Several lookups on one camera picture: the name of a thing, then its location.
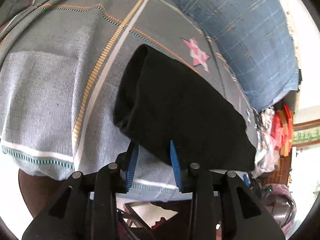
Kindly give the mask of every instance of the gray blanket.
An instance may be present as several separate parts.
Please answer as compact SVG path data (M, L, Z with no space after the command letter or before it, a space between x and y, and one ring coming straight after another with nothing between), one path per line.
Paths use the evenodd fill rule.
M257 144L236 77L171 0L6 0L0 26L1 150L28 174L62 180L74 170L96 172L126 151L129 139L112 124L112 110L123 71L143 43L209 82L242 114ZM170 166L140 148L126 197L190 195L178 192Z

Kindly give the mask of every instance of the metal pin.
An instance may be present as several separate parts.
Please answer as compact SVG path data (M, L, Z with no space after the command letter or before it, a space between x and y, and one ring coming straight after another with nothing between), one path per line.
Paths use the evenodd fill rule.
M74 179L79 179L82 176L82 173L80 171L75 171L74 173L72 173L72 177Z
M115 169L118 168L118 164L116 164L116 163L110 163L110 164L108 165L108 168L109 168L110 170L115 170Z
M200 164L199 163L191 163L190 168L192 168L193 170L197 170L200 168Z
M230 178L234 178L237 174L235 171L228 171L227 172L227 175L230 177Z

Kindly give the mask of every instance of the plastic bag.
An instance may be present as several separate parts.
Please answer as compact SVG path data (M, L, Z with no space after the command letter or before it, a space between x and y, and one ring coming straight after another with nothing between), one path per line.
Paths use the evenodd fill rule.
M264 172L272 172L278 162L280 155L275 149L275 140L271 136L272 119L274 117L273 109L265 109L260 114L260 125L257 127L258 147L255 156L255 169L252 175L257 178Z
M290 216L288 217L288 220L287 220L286 224L281 227L282 231L286 235L290 231L290 229L291 229L291 227L293 225L293 222L294 222L294 218L295 218L295 215L296 215L296 212L297 212L296 203L295 203L294 199L292 198L292 195L291 195L291 193L290 193L290 191L289 191L289 189L287 188L286 185L283 185L283 184L267 184L267 185L264 186L264 188L268 188L270 186L272 186L272 191L269 192L270 195L272 195L272 196L282 196L282 197L286 198L287 201L292 202L292 211L290 213Z

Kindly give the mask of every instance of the white wall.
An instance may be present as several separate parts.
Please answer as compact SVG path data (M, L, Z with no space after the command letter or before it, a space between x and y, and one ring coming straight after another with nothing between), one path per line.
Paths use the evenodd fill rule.
M307 122L320 119L320 33L301 0L286 1L295 23L303 79L295 123Z
M0 152L0 217L21 240L33 218L20 192L18 172L19 167L7 154Z
M297 205L291 236L308 215L316 198L314 191L320 182L320 147L302 151L292 163L292 183L289 190Z

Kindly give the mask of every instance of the striped trim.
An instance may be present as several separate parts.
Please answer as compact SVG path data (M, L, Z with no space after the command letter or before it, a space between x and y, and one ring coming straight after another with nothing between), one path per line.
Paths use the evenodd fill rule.
M121 37L119 38L119 41L117 42L117 44L115 45L115 48L113 49L112 53L110 54L110 57L108 59L108 61L106 62L103 70L101 71L101 75L92 91L92 95L90 97L88 106L87 106L87 110L84 116L84 121L83 121L83 128L82 128L82 133L81 133L81 137L80 137L80 141L79 141L79 147L77 149L76 154L74 155L74 165L75 165L75 169L77 169L79 167L80 164L80 160L82 157L82 153L83 153L83 149L84 149L84 138L85 138L85 133L86 133L86 129L87 129L87 125L89 122L89 118L91 115L91 112L93 110L93 106L95 104L95 101L98 98L98 95L100 93L100 90L105 82L105 79L108 75L108 72L111 68L111 65L113 63L113 61L115 60L119 50L121 49L125 39L127 38L127 36L129 35L129 31L130 29L133 27L133 25L135 24L135 22L137 21L137 19L139 18L140 14L142 13L143 9L145 8L146 4L147 4L148 0L139 0L136 5L132 8L131 12L129 13L129 15L126 17L126 19L129 20L129 18L134 14L134 12L137 10L137 13L132 17L132 20L130 21L128 27L124 30L124 32L122 33Z
M2 49L6 39L7 39L8 35L4 37L4 39L0 42L0 50Z
M81 130L82 119L83 119L83 115L84 115L84 108L85 108L86 103L87 103L87 98L88 98L88 95L90 93L90 90L91 90L91 87L92 87L92 83L96 80L96 77L97 77L97 75L99 73L99 70L100 70L102 64L104 63L106 57L108 56L113 44L118 39L121 31L123 29L125 29L125 25L128 23L129 19L132 17L132 15L135 13L135 11L138 9L138 7L140 6L140 4L142 2L143 2L143 0L139 0L136 3L136 5L132 8L132 10L129 12L129 14L126 16L126 18L123 20L123 22L118 26L116 32L113 34L113 36L109 40L108 44L105 46L104 50L101 52L100 57L97 60L96 65L94 66L94 68L93 68L93 70L92 70L92 72L90 74L89 80L87 81L87 85L86 85L85 90L84 90L84 96L83 96L82 103L81 103L81 109L79 111L78 117L76 119L76 123L74 125L73 130L72 130L72 148L73 148L74 151L76 150L75 149L76 148L76 142L78 140L79 133L80 133L80 130Z
M115 21L112 21L111 19L108 19L105 15L106 13L103 11L103 9L99 6L94 6L92 8L89 8L89 9L74 9L74 8L59 8L59 7L56 7L56 8L46 8L46 7L41 7L40 8L41 10L43 11L54 11L54 10L61 10L61 11L73 11L73 12L87 12L87 11L90 11L92 9L99 9L102 13L103 13L103 18L107 21L107 22L110 22L114 25L117 25L117 26L120 26L119 23L115 22Z
M139 183L132 183L132 188L135 188L137 190L146 190L146 191L156 191L166 194L173 194L175 190L169 189L169 188L161 188L161 187L153 187L153 186L146 186Z
M51 158L54 158L54 159L59 159L59 160L62 160L62 161L67 161L67 162L73 163L73 157L72 156L67 156L67 155L64 155L64 154L61 154L61 153L41 152L41 151L38 151L38 150L35 150L35 149L31 149L31 148L29 148L27 146L24 146L24 145L7 142L7 141L5 141L3 139L1 140L0 145L1 146L5 146L7 148L11 148L11 149L14 149L14 150L18 150L18 151L24 152L24 153L26 153L28 155L33 156L33 157L51 157Z
M117 18L112 17L112 16L108 15L107 13L105 13L106 10L104 9L102 4L98 4L98 5L90 6L90 7L81 7L81 6L76 6L76 5L51 5L50 3L47 3L47 4L44 4L40 9L41 10L48 10L48 11L50 11L50 10L69 11L70 10L70 11L74 11L74 12L86 12L86 11L89 11L89 10L92 10L92 9L99 9L103 13L103 18L107 22L110 22L110 23L112 23L114 25L117 25L117 26L120 26L120 24L122 24L122 21L120 21ZM181 61L183 64L185 64L186 66L191 68L194 72L199 74L198 71L196 71L193 66L191 66L190 64L185 62L181 57L179 57L173 51L171 51L166 46L164 46L163 44L161 44L157 40L153 39L149 35L143 33L142 31L140 31L140 30L138 30L136 28L132 28L130 33L136 35L137 37L143 39L144 41L147 41L150 44L153 44L155 48L157 48L158 50L160 50L164 54L168 55L169 57L174 56L176 59Z
M1 150L3 153L6 153L8 155L11 155L15 158L19 158L22 160L25 160L27 162L30 162L32 164L37 164L37 165L41 165L41 164L55 164L55 165L59 165L68 169L74 169L74 166L70 163L65 163L65 162L61 162L61 161L56 161L56 160L52 160L52 159L45 159L45 160L36 160L35 158L29 157L25 154L21 154L19 152L16 152L12 149L9 149L5 146L1 146Z
M162 45L160 42L156 41L154 38L150 37L148 34L143 33L142 31L136 29L136 28L132 28L132 30L136 31L137 33L147 37L148 39L150 39L151 41L153 41L156 45L160 46L161 48L165 49L167 52L169 52L170 54L172 54L173 56L175 56L179 61L181 61L184 65L188 66L189 68L191 68L194 72L196 72L197 74L199 74L198 71L195 70L195 68L193 66L191 66L190 64L188 64L187 62L185 62L183 60L183 58L179 57L177 54L175 54L174 52L172 52L171 50L169 50L167 47L165 47L164 45Z
M227 64L227 61L220 53L216 53L216 54L217 54L217 57L223 61L224 64Z
M176 185L165 184L162 182L155 182L155 181L149 181L149 180L144 180L144 179L134 179L133 182L139 183L139 184L142 184L145 186L167 188L167 189L172 189L172 190L178 189L178 187Z

